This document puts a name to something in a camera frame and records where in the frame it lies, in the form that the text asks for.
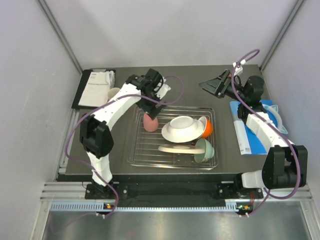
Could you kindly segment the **white blue-rimmed plate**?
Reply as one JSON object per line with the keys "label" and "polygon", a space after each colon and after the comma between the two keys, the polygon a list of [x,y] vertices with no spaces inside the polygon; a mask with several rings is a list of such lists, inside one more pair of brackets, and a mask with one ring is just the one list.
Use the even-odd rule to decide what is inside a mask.
{"label": "white blue-rimmed plate", "polygon": [[161,129],[163,138],[172,143],[191,142],[199,138],[203,132],[203,123],[186,115],[175,117]]}

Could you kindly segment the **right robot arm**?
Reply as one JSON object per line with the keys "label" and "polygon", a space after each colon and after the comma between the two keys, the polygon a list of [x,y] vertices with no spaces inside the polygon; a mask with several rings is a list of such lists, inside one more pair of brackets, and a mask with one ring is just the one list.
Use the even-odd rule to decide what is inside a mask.
{"label": "right robot arm", "polygon": [[232,83],[232,74],[225,70],[220,76],[203,81],[199,86],[217,98],[241,98],[236,109],[237,117],[263,145],[267,156],[263,168],[254,172],[239,173],[233,192],[245,198],[253,188],[284,189],[303,187],[307,181],[308,151],[283,138],[279,124],[274,124],[261,102],[264,80],[252,75],[245,84]]}

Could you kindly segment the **orange and white bowl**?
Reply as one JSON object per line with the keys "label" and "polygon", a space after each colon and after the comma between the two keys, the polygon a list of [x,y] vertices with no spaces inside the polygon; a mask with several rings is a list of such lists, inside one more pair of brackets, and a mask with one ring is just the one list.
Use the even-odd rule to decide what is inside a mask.
{"label": "orange and white bowl", "polygon": [[203,124],[203,133],[200,138],[208,138],[213,133],[213,125],[209,118],[202,116],[198,119]]}

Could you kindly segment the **pink floral plate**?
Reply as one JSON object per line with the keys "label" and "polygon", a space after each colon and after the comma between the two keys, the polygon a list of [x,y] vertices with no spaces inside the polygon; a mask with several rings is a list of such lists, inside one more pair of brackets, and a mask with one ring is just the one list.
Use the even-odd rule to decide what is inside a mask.
{"label": "pink floral plate", "polygon": [[202,147],[193,145],[174,145],[174,144],[164,144],[158,147],[158,150],[165,153],[173,154],[203,154],[205,150]]}

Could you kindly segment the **pink plastic cup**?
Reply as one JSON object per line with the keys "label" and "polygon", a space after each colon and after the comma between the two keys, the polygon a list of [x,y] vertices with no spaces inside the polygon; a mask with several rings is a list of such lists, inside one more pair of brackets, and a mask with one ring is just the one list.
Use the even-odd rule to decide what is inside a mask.
{"label": "pink plastic cup", "polygon": [[143,128],[147,131],[147,132],[155,132],[159,127],[159,122],[158,122],[158,118],[155,117],[154,119],[152,119],[148,114],[144,114],[143,115]]}

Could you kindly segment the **orange mug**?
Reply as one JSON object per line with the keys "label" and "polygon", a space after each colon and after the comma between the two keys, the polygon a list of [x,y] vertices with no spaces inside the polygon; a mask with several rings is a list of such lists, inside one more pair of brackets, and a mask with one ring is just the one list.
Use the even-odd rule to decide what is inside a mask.
{"label": "orange mug", "polygon": [[107,93],[107,101],[109,102],[119,91],[120,88],[118,87],[111,88]]}

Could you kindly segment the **green ceramic bowl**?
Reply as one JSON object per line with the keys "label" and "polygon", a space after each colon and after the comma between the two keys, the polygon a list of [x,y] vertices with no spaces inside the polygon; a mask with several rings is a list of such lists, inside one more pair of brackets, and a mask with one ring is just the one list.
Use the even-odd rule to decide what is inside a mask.
{"label": "green ceramic bowl", "polygon": [[204,138],[200,138],[196,142],[195,146],[204,150],[204,153],[194,155],[194,160],[198,164],[209,161],[209,159],[211,159],[215,155],[214,147],[211,145],[211,143],[208,140]]}

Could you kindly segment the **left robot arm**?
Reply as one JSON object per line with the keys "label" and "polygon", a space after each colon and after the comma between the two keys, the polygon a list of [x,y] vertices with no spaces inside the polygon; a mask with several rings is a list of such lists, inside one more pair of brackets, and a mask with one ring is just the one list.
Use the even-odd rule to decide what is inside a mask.
{"label": "left robot arm", "polygon": [[164,77],[150,68],[145,75],[131,75],[118,93],[110,99],[109,105],[87,116],[80,123],[79,140],[90,159],[92,185],[102,198],[109,198],[114,187],[109,183],[113,176],[109,156],[114,146],[111,130],[116,122],[133,105],[137,105],[154,120],[165,108],[160,101],[171,88]]}

